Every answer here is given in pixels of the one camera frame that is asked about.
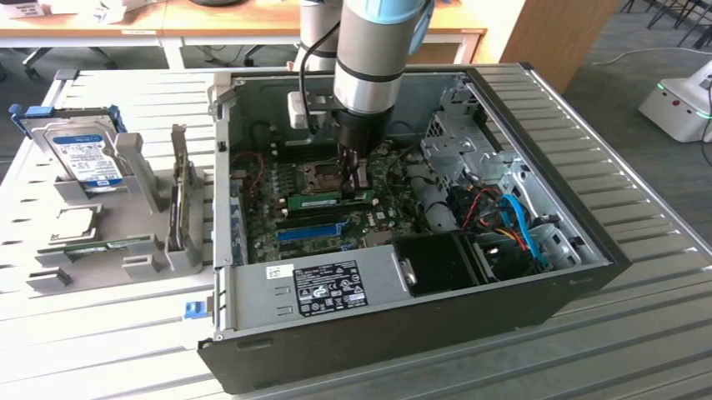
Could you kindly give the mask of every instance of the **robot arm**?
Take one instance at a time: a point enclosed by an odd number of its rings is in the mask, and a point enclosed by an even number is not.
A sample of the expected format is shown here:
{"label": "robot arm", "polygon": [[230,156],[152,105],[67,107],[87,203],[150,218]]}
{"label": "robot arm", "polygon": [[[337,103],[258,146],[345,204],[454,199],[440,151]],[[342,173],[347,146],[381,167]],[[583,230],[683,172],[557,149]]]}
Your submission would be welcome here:
{"label": "robot arm", "polygon": [[[334,96],[342,108],[333,118],[346,193],[369,185],[363,159],[386,135],[406,59],[422,42],[434,6],[436,0],[343,1],[334,67]],[[323,2],[303,2],[307,46],[335,26],[334,8]],[[325,58],[333,54],[334,41],[330,37],[313,50],[319,58],[314,63],[307,60],[307,70],[329,68]]]}
{"label": "robot arm", "polygon": [[[302,0],[299,53],[297,54],[295,68],[302,65],[306,51],[317,41],[327,34],[331,27],[342,17],[342,1],[325,2]],[[307,60],[307,71],[334,71],[337,65],[338,32],[314,50]]]}

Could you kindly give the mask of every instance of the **circuit board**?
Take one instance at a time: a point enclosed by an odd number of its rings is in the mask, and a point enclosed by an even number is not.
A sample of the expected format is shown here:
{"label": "circuit board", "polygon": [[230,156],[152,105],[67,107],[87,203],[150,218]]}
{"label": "circuit board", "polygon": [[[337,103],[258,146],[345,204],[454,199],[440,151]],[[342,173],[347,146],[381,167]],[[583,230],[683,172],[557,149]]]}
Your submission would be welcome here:
{"label": "circuit board", "polygon": [[[321,182],[309,178],[317,165],[329,170],[334,158],[319,162],[279,162],[271,152],[246,153],[233,164],[231,178],[241,181],[250,263],[347,251],[390,243],[393,238],[418,233],[416,195],[409,185],[389,182],[389,169],[398,163],[398,152],[380,148],[367,163],[371,189],[357,194],[345,211],[329,216],[290,218],[294,207],[306,207],[317,214],[333,207],[335,192],[330,191],[331,172],[319,174]],[[299,237],[305,232],[315,237]]]}

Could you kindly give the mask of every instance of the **red cable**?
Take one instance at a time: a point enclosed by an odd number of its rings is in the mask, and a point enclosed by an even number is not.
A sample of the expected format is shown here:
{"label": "red cable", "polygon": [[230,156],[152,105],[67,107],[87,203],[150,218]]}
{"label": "red cable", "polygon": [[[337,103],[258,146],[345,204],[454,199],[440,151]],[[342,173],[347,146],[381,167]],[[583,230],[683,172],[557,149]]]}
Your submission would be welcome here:
{"label": "red cable", "polygon": [[469,207],[468,217],[465,218],[465,223],[462,224],[462,229],[465,229],[468,227],[469,219],[472,218],[472,213],[473,213],[473,211],[476,211],[477,202],[480,201],[480,197],[482,196],[482,193],[485,193],[485,192],[494,192],[497,194],[502,194],[502,192],[500,192],[498,189],[488,188],[488,187],[480,191],[480,193],[476,196],[476,200],[472,202],[472,206]]}
{"label": "red cable", "polygon": [[253,192],[253,190],[255,190],[257,184],[259,183],[259,181],[263,178],[263,174],[265,174],[265,159],[263,159],[263,156],[258,152],[241,152],[241,153],[235,154],[235,156],[233,156],[233,162],[235,162],[235,160],[241,156],[253,156],[253,157],[257,157],[257,159],[259,160],[259,173],[257,174],[255,181],[250,185],[250,192]]}

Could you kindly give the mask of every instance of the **desk leg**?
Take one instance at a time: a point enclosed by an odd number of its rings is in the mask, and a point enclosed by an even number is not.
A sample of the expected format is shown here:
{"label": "desk leg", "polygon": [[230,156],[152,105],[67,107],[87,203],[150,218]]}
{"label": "desk leg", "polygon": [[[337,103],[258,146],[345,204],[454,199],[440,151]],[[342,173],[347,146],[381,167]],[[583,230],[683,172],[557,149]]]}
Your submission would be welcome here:
{"label": "desk leg", "polygon": [[183,47],[183,40],[179,37],[162,37],[160,45],[166,53],[166,61],[168,62],[168,69],[186,69],[183,64],[183,54],[180,48]]}
{"label": "desk leg", "polygon": [[460,43],[456,53],[454,64],[472,64],[472,59],[476,56],[477,44],[480,43],[480,34],[465,35],[465,39]]}

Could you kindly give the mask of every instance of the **hard drive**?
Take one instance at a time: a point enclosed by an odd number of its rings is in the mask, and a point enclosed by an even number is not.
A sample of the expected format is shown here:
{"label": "hard drive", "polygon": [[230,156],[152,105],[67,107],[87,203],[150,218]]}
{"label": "hard drive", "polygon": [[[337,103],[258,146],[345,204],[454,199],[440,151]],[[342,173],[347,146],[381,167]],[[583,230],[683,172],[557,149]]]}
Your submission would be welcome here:
{"label": "hard drive", "polygon": [[127,166],[116,155],[114,142],[126,129],[116,107],[42,112],[31,108],[22,123],[52,159],[62,181],[78,180],[90,193],[124,187]]}

